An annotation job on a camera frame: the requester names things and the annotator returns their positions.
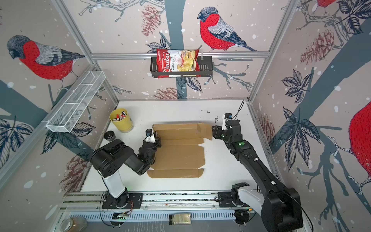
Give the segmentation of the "brown cardboard box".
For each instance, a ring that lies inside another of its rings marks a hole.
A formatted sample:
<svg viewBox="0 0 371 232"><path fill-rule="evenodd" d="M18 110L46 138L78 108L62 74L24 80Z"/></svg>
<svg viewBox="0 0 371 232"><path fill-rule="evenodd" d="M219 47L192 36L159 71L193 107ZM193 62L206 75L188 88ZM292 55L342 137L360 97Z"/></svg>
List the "brown cardboard box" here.
<svg viewBox="0 0 371 232"><path fill-rule="evenodd" d="M212 139L212 126L206 123L154 124L161 147L147 170L155 178L199 178L205 165L204 139Z"/></svg>

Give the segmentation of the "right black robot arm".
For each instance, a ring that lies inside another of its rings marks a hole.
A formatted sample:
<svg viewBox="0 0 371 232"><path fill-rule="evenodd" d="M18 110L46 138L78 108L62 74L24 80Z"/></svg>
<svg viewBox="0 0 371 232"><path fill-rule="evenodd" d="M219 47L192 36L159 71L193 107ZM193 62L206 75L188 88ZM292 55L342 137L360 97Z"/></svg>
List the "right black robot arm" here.
<svg viewBox="0 0 371 232"><path fill-rule="evenodd" d="M213 126L214 139L223 140L230 153L253 177L261 193L248 184L233 186L231 194L236 205L246 204L256 211L269 232L290 232L303 227L300 195L294 188L287 188L258 157L253 146L243 139L239 121L231 121L227 129Z"/></svg>

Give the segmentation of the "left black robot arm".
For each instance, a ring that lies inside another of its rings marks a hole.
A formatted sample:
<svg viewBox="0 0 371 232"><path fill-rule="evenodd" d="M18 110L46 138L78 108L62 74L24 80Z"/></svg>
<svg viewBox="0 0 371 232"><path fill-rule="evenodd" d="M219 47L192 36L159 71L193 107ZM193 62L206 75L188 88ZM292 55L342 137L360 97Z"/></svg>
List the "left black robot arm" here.
<svg viewBox="0 0 371 232"><path fill-rule="evenodd" d="M160 147L161 139L156 133L143 140L138 154L120 139L116 139L94 151L90 163L100 174L109 194L117 199L127 191L118 171L121 166L126 165L141 176L154 164L155 153Z"/></svg>

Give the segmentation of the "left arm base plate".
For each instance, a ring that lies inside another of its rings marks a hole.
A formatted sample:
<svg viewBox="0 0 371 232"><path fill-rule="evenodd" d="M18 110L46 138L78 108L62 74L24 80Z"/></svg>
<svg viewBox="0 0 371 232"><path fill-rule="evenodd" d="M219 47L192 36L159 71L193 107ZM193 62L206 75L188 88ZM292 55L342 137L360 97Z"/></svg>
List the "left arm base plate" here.
<svg viewBox="0 0 371 232"><path fill-rule="evenodd" d="M118 198L114 198L106 192L102 198L102 209L139 209L141 208L143 193L123 193Z"/></svg>

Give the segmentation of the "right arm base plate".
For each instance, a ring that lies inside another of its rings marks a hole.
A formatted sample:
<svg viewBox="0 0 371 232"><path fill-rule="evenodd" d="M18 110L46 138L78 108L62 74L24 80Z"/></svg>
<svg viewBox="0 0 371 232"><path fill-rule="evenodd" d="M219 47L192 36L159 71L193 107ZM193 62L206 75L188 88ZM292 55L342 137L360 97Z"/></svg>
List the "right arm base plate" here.
<svg viewBox="0 0 371 232"><path fill-rule="evenodd" d="M220 208L250 207L250 205L243 203L236 194L232 194L230 191L218 192L214 200L218 203Z"/></svg>

